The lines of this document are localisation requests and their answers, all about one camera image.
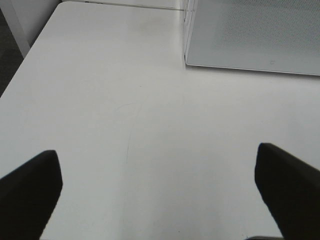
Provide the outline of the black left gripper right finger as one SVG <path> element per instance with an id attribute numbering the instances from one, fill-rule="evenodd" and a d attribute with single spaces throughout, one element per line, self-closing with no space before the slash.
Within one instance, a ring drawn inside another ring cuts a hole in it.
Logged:
<path id="1" fill-rule="evenodd" d="M 286 240 L 320 238 L 320 172 L 271 143 L 258 146 L 254 181 Z"/>

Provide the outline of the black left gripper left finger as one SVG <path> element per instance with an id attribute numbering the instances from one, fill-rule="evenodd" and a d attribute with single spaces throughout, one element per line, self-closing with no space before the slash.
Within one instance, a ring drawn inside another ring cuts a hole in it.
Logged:
<path id="1" fill-rule="evenodd" d="M 0 180 L 0 238 L 38 240 L 63 188 L 57 152 L 45 150 Z"/>

